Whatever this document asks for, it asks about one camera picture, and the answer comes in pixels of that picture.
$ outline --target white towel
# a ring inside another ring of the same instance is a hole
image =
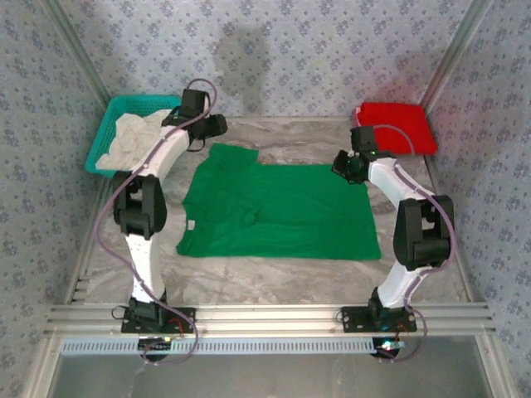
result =
[[[123,114],[116,120],[116,137],[96,163],[99,170],[129,170],[143,158],[160,135],[160,124],[171,109],[161,109],[141,118]]]

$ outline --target blue floral wallpaper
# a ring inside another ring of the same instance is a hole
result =
[[[112,95],[206,76],[228,115],[416,103],[470,0],[59,0]]]
[[[2,0],[0,15],[0,396],[14,397],[95,199],[101,111],[39,2]]]
[[[494,2],[431,123],[470,281],[531,396],[531,2]]]

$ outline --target marble floor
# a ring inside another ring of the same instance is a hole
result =
[[[229,121],[229,130],[216,142],[259,149],[259,162],[282,164],[331,163],[340,149],[349,149],[347,121]],[[244,258],[197,259],[175,250],[183,235],[185,197],[197,165],[208,155],[185,153],[164,181],[168,221],[160,236],[163,279],[171,304],[229,303],[365,303],[385,280],[394,262],[392,235],[396,211],[372,184],[368,194],[378,231],[382,258],[378,261]],[[400,158],[402,166],[424,187],[431,188],[422,157]],[[124,237],[107,216],[102,230],[107,245],[129,257]],[[132,290],[129,271],[95,247],[87,268],[90,284],[86,303],[124,303]],[[413,302],[465,301],[460,273],[454,265],[426,278]]]

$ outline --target red towel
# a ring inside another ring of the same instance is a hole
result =
[[[354,125],[390,124],[402,129],[413,143],[415,154],[434,155],[437,144],[431,135],[424,109],[420,105],[364,102],[353,111]],[[395,154],[411,153],[406,139],[393,129],[374,129],[381,151]]]

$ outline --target teal basket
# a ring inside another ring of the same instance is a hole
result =
[[[170,95],[119,95],[110,102],[96,138],[92,143],[89,157],[86,159],[85,169],[87,172],[101,174],[112,178],[116,170],[98,170],[96,163],[101,155],[109,152],[110,143],[116,136],[116,120],[123,114],[137,114],[148,116],[161,109],[173,109],[181,104],[179,97]]]

